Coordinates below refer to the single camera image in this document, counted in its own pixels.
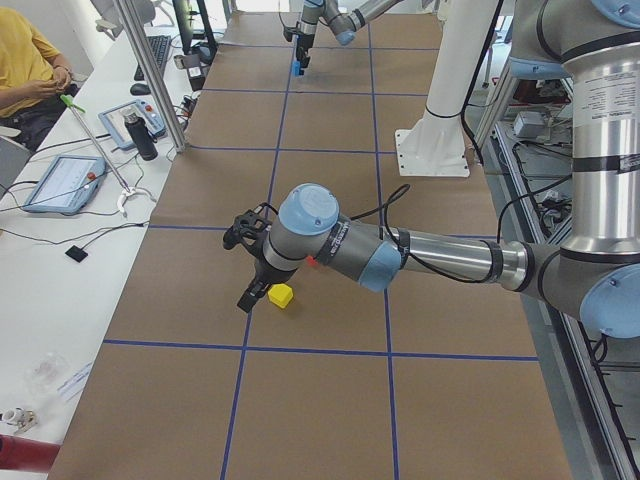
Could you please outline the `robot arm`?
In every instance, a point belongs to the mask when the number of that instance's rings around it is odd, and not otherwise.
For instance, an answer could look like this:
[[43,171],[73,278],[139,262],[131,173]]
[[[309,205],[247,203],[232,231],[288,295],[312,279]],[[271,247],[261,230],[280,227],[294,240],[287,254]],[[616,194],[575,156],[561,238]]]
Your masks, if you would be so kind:
[[284,26],[283,35],[295,42],[294,73],[301,76],[310,63],[317,25],[324,21],[342,46],[349,44],[355,33],[398,4],[398,0],[366,1],[350,13],[341,13],[336,1],[305,1],[299,19],[293,27]]
[[423,115],[397,137],[391,160],[410,189],[386,221],[349,215],[315,183],[260,204],[227,230],[226,248],[253,257],[239,306],[312,258],[360,286],[385,290],[402,271],[497,284],[541,300],[615,338],[639,334],[639,5],[635,1],[519,1],[510,62],[526,80],[568,79],[571,230],[558,245],[499,240],[481,170],[464,153],[461,116],[500,4],[458,1]]

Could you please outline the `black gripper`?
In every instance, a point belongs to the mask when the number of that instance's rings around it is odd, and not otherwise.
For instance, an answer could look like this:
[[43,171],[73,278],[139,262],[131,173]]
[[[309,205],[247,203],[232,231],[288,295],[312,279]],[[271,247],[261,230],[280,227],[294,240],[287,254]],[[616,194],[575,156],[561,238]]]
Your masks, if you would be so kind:
[[313,35],[299,33],[296,45],[296,62],[302,64],[302,68],[308,68],[310,63],[309,49],[313,47]]
[[280,270],[265,259],[256,259],[254,269],[254,279],[237,302],[237,306],[245,313],[250,313],[253,310],[271,285],[286,283],[297,272],[296,269]]

